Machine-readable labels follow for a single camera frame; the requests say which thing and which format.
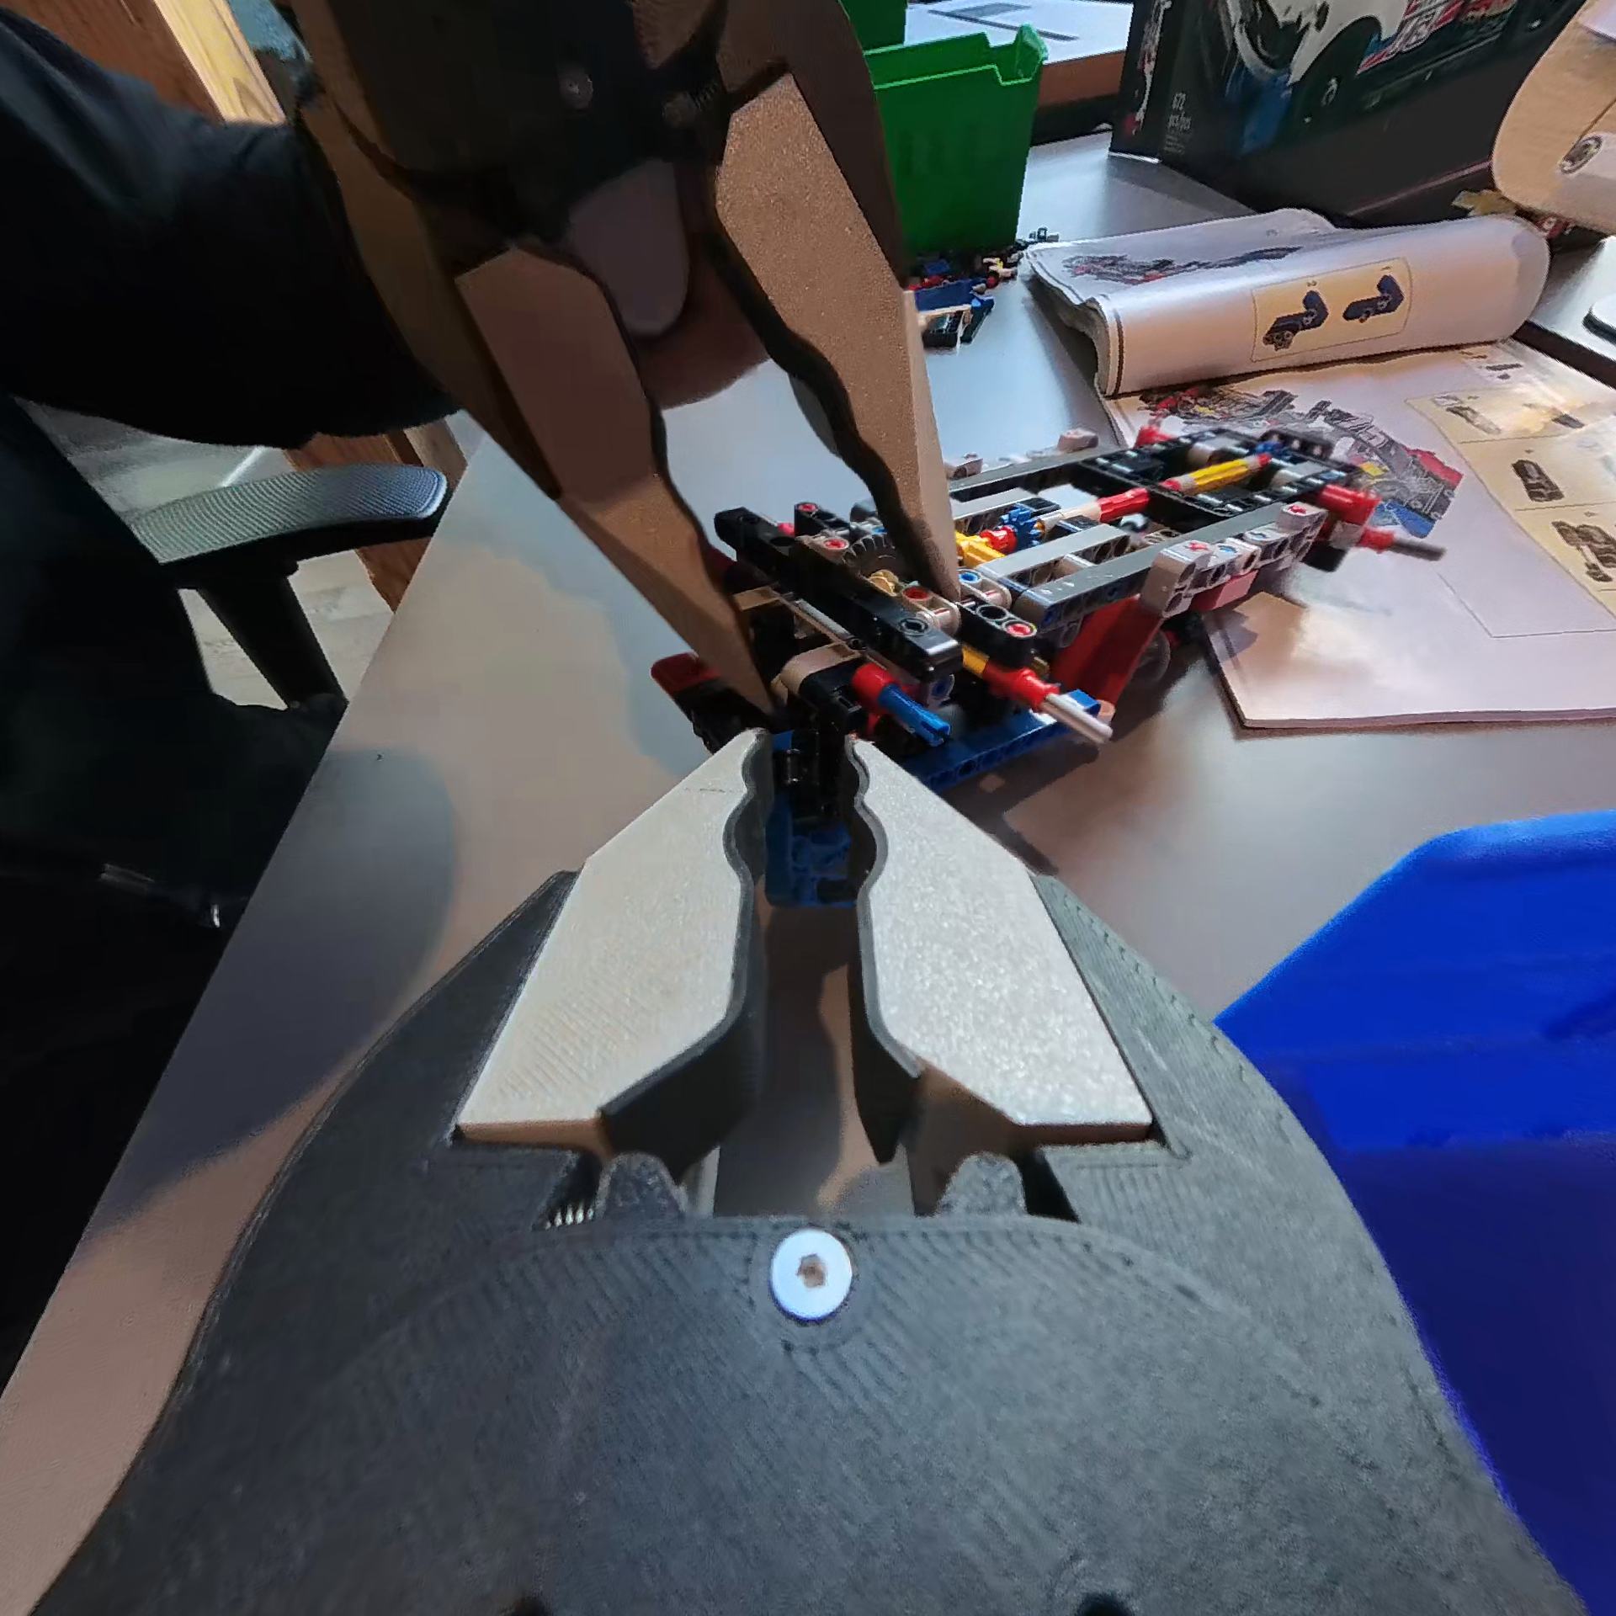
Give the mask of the toy brick car chassis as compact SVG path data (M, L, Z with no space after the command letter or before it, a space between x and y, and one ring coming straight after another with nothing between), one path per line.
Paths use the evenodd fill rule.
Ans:
M714 516L719 582L776 706L766 715L692 654L653 676L712 752L770 732L776 907L854 902L847 740L940 794L1061 737L1100 747L1142 663L1187 619L1355 550L1445 556L1327 434L1278 423L1143 425L1116 449L970 474L951 503L955 602L903 560L871 504Z

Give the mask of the wooden document stand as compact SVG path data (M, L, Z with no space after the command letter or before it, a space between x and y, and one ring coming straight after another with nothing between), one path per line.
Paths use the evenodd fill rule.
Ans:
M1509 331L1615 383L1613 3L1581 3L1529 70L1493 137L1485 178L1466 181L1525 262Z

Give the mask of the toy building instruction booklet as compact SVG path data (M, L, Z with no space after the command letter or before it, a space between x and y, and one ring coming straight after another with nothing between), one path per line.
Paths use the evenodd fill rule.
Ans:
M1613 385L1515 341L1546 235L1510 213L1278 210L1027 250L1125 440L1313 434L1429 560L1300 565L1216 614L1254 726L1613 716Z

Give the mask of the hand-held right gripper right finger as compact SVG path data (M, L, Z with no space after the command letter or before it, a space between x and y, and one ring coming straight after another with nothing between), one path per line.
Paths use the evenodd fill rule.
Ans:
M872 742L849 740L859 1119L935 1211L975 1156L1155 1141L1157 1115L1041 880Z

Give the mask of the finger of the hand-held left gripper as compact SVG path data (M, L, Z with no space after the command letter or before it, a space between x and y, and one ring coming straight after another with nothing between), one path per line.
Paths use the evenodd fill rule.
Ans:
M960 553L919 316L791 72L739 104L712 220L765 349L812 400L909 575L960 597Z
M574 260L510 247L455 277L556 504L697 656L773 708L753 642L679 494L662 412L616 304Z

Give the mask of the blue plastic bin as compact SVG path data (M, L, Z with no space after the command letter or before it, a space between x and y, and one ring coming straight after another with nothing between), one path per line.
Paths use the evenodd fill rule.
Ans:
M1337 1171L1505 1501L1613 1612L1613 811L1426 841L1217 1023Z

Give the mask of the green plastic bin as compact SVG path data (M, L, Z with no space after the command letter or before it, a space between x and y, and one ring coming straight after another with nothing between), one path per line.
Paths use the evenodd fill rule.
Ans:
M906 3L845 1L881 112L903 232L903 269L983 253L1020 237L1047 46L1022 23L906 41Z

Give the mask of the black office chair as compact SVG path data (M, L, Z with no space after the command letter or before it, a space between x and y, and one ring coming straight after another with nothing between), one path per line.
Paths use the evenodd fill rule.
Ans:
M438 469L355 462L219 486L127 518L201 595L283 703L344 694L292 578L325 555L428 540L451 494Z

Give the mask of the pile of loose bricks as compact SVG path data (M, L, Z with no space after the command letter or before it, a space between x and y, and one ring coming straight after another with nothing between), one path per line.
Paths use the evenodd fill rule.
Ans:
M919 319L923 348L953 351L972 344L993 314L999 292L1017 280L1022 259L1037 238L1014 237L977 252L931 252L906 277Z

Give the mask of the toy set cardboard box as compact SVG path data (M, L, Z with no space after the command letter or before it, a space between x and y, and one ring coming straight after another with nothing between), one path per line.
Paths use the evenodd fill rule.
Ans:
M1493 210L1492 151L1579 1L1140 1L1111 147L1355 227Z

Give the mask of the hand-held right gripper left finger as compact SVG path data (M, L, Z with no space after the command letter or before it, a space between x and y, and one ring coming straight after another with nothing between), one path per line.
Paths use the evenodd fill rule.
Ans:
M455 1117L472 1142L711 1156L758 1100L773 745L727 740L581 866Z

